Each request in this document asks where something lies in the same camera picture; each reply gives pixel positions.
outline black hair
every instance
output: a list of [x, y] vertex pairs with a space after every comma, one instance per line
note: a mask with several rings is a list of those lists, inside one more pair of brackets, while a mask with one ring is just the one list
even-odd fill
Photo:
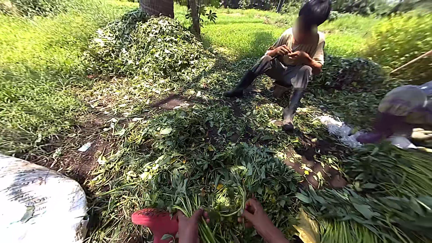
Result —
[[307, 27], [318, 26], [327, 20], [330, 9], [330, 0], [310, 0], [300, 9], [299, 17]]

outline small tree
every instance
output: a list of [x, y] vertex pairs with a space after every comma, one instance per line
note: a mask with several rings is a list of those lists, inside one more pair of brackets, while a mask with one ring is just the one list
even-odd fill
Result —
[[149, 15], [174, 18], [173, 0], [140, 0], [140, 9]]
[[[187, 19], [192, 20], [191, 31], [199, 38], [201, 36], [201, 27], [204, 23], [213, 22], [216, 23], [215, 20], [217, 18], [216, 13], [210, 10], [206, 13], [204, 4], [201, 4], [201, 0], [188, 0], [187, 7], [190, 10], [189, 14], [186, 14]], [[204, 20], [201, 18], [201, 15], [206, 17], [208, 20]]]
[[197, 37], [201, 36], [201, 29], [200, 29], [200, 19], [198, 16], [198, 8], [197, 2], [195, 0], [189, 0], [189, 6], [191, 7], [191, 19], [192, 19], [192, 32]]

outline person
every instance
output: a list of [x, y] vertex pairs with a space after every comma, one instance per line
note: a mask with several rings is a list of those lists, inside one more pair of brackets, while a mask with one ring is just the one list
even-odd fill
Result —
[[[204, 216], [206, 222], [210, 220], [208, 213], [198, 209], [188, 218], [182, 212], [178, 215], [178, 242], [199, 243], [198, 220]], [[268, 243], [289, 243], [283, 233], [274, 226], [267, 216], [261, 203], [256, 199], [249, 199], [245, 203], [245, 211], [238, 219], [239, 223], [245, 220], [246, 227], [254, 227], [257, 233]]]
[[266, 74], [276, 84], [293, 87], [289, 106], [283, 110], [282, 129], [292, 132], [292, 119], [303, 97], [312, 74], [321, 72], [324, 64], [324, 34], [317, 27], [330, 14], [329, 0], [310, 0], [299, 11], [292, 28], [287, 29], [256, 64], [246, 71], [235, 88], [223, 93], [226, 97], [240, 97], [254, 79]]
[[432, 81], [392, 89], [378, 105], [372, 132], [357, 137], [363, 144], [378, 143], [390, 136], [410, 138], [413, 128], [432, 128]]

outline wooden stick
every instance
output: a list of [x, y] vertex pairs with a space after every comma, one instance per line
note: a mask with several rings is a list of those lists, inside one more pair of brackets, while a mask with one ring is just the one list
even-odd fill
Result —
[[390, 73], [392, 74], [392, 73], [396, 72], [397, 70], [399, 70], [399, 69], [401, 69], [401, 68], [403, 68], [403, 67], [406, 67], [407, 65], [409, 65], [409, 64], [411, 64], [411, 63], [417, 61], [418, 59], [421, 59], [421, 58], [423, 58], [423, 57], [425, 57], [425, 56], [428, 56], [428, 55], [431, 55], [431, 54], [432, 54], [432, 50], [430, 50], [430, 51], [424, 53], [423, 55], [421, 55], [421, 56], [419, 56], [419, 57], [417, 57], [417, 58], [412, 59], [411, 61], [405, 63], [404, 65], [402, 65], [402, 66], [400, 66], [400, 67], [394, 69], [394, 70], [391, 71]]

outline tree trunk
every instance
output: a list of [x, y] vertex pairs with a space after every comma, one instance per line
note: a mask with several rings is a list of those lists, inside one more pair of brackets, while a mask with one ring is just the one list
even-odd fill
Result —
[[201, 36], [200, 30], [200, 20], [198, 19], [198, 6], [195, 0], [189, 0], [189, 5], [191, 6], [191, 17], [192, 17], [192, 32], [197, 37]]
[[277, 9], [276, 12], [280, 12], [280, 10], [282, 9], [282, 5], [285, 2], [285, 0], [279, 0], [279, 4], [277, 5]]
[[140, 0], [140, 9], [149, 15], [174, 18], [173, 0]]

